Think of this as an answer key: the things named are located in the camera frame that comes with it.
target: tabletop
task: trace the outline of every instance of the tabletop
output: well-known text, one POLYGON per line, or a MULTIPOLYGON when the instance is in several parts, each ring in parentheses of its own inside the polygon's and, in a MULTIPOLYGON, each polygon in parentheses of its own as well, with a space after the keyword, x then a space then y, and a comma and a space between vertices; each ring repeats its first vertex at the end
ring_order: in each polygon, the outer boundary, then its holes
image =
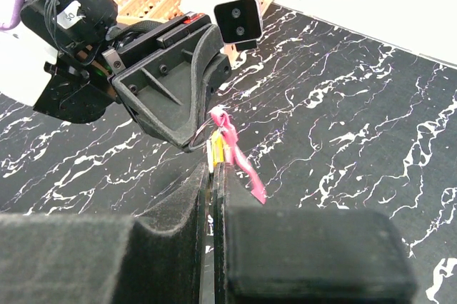
MULTIPOLYGON (((273 5, 259 49, 240 55, 211 105, 232 115, 268 206, 385 213, 420 283, 415 303, 447 304, 456 89, 454 69, 273 5)), ((2 213, 140 215, 205 160, 146 136, 121 106, 75 125, 3 95, 0 105, 2 213)))

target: black cable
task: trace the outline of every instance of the black cable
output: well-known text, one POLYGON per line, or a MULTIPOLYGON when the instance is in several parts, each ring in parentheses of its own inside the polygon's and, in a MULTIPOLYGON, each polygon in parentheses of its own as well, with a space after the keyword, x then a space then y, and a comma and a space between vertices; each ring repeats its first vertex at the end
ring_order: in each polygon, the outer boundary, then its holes
POLYGON ((62 46, 57 39, 57 6, 59 5, 59 0, 46 0, 44 4, 44 24, 46 26, 49 35, 51 36, 52 41, 56 49, 66 55, 70 56, 75 61, 79 62, 82 66, 88 66, 92 64, 97 57, 97 53, 100 52, 100 48, 102 44, 98 46, 93 46, 90 53, 88 53, 86 59, 84 61, 79 61, 75 58, 75 56, 65 47, 62 46))

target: pink ribbon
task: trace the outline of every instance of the pink ribbon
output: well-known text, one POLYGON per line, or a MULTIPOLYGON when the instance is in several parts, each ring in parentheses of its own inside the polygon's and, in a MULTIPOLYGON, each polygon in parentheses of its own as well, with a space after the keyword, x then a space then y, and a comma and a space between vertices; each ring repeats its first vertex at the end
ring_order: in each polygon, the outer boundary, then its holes
POLYGON ((243 154, 241 149, 238 147, 238 134, 236 132, 235 126, 230 123, 229 115, 222 110, 222 108, 216 106, 212 108, 209 112, 214 123, 221 128, 221 134, 230 148, 228 153, 225 153, 227 163, 233 165, 233 162, 239 166, 244 172, 249 175, 249 178, 252 182, 252 195, 257 198, 260 203, 266 203, 266 191, 265 186, 263 186, 262 181, 258 177, 256 170, 253 169, 251 163, 247 157, 243 154))

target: yellow tag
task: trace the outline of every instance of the yellow tag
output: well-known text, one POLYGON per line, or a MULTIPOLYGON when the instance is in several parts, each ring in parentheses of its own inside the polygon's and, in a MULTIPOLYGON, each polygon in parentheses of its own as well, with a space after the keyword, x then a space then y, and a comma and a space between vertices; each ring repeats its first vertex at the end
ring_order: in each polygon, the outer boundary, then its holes
POLYGON ((206 140, 206 155, 208 156, 208 171, 214 173, 213 151, 211 150, 211 141, 206 140))
POLYGON ((226 142, 222 137, 219 131, 215 131, 213 135, 211 135, 211 150, 213 152, 213 165, 216 167, 218 163, 224 162, 224 148, 226 146, 226 142))

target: screw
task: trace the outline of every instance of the screw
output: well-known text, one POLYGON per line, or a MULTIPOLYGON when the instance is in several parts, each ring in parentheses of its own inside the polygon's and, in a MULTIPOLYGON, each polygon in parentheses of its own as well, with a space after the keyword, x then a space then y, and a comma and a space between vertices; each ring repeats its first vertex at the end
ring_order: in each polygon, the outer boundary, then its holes
POLYGON ((239 36, 244 35, 244 28, 241 27, 241 26, 238 27, 238 28, 236 29, 236 33, 237 33, 239 36))
POLYGON ((169 68, 166 67, 166 65, 160 65, 159 66, 159 71, 161 72, 161 74, 167 74, 169 72, 169 68))
POLYGON ((241 10, 238 8, 235 8, 234 10, 231 11, 231 15, 237 19, 241 15, 241 10))
POLYGON ((138 88, 136 87, 135 84, 130 84, 129 90, 132 92, 133 95, 136 95, 138 93, 138 88))
POLYGON ((81 76, 83 77, 83 80, 88 81, 91 76, 89 75, 89 72, 87 70, 81 71, 81 76))

